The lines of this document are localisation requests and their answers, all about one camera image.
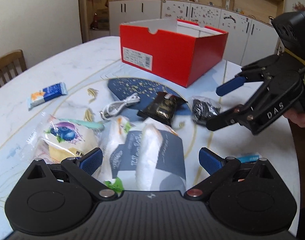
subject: yellow cable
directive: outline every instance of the yellow cable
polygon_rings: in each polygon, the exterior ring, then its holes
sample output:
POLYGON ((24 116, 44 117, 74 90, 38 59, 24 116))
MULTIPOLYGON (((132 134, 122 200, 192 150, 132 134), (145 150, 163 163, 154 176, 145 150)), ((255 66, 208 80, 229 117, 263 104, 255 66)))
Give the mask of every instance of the yellow cable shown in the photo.
POLYGON ((285 48, 285 52, 287 52, 289 55, 293 56, 294 58, 296 58, 297 60, 299 60, 302 64, 305 65, 305 60, 303 60, 302 58, 298 57, 297 55, 295 55, 294 53, 292 53, 289 49, 285 48))

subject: blueberry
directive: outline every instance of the blueberry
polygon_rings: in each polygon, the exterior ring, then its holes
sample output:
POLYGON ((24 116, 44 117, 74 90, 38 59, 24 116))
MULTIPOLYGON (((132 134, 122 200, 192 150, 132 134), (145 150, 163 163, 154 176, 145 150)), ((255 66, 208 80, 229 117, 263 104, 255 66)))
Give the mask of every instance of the blueberry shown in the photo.
POLYGON ((58 128, 51 128, 51 134, 61 136, 61 132, 59 132, 58 128))
POLYGON ((71 141, 74 140, 76 137, 76 133, 74 131, 71 131, 69 133, 63 133, 61 136, 65 141, 71 141))
POLYGON ((65 127, 65 126, 62 126, 62 127, 58 127, 58 131, 61 132, 61 133, 69 133, 72 130, 67 128, 67 127, 65 127))

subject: marble table top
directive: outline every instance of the marble table top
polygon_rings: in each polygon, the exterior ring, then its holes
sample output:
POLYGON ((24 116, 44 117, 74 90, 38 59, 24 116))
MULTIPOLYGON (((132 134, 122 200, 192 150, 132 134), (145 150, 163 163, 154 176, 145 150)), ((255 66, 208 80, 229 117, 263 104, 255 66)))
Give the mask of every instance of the marble table top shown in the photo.
MULTIPOLYGON (((25 71, 0 89, 0 239, 11 233, 4 214, 8 194, 24 172, 27 163, 21 158, 29 135, 46 112, 58 118, 82 120, 85 110, 91 108, 95 121, 100 121, 99 111, 113 99, 107 89, 108 79, 137 77, 165 85, 185 99, 193 95, 206 96, 220 102, 224 109, 244 103, 260 84, 247 83, 232 93, 219 98, 218 85, 233 78, 240 66, 222 60, 189 88, 124 64, 120 60, 119 37, 104 37, 76 46, 57 54, 25 71), (35 91, 57 82, 65 82, 68 96, 56 98, 27 109, 27 97, 35 91), (100 90, 100 99, 89 105, 87 88, 100 90)), ((173 127, 185 123, 176 132, 183 140, 186 188, 205 179, 208 173, 198 162, 201 147, 208 147, 221 157, 259 153, 268 158, 280 174, 297 202, 297 214, 289 229, 296 234, 300 207, 300 183, 296 151, 288 121, 279 118, 257 136, 239 125, 216 132, 195 125, 189 115, 176 115, 173 127)))

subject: bag of black items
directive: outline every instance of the bag of black items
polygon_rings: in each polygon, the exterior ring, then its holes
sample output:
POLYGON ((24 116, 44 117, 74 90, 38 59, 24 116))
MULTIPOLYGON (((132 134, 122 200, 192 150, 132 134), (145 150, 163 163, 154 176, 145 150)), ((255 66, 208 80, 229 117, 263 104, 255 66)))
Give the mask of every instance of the bag of black items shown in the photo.
POLYGON ((167 92, 158 92, 157 97, 144 110, 139 110, 137 115, 143 118, 151 117, 171 127, 171 119, 176 109, 187 103, 181 97, 167 92))
POLYGON ((192 98, 191 108, 192 120, 197 124, 206 125, 209 117, 219 114, 221 105, 210 98, 196 96, 192 98))

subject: red shoebox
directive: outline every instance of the red shoebox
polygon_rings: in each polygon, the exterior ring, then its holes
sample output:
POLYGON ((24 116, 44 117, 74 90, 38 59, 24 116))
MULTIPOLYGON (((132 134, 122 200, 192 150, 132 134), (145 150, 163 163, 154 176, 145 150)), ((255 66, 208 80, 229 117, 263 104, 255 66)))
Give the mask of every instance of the red shoebox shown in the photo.
POLYGON ((156 19, 120 25, 124 63, 188 87, 222 60, 228 33, 196 23, 156 19))

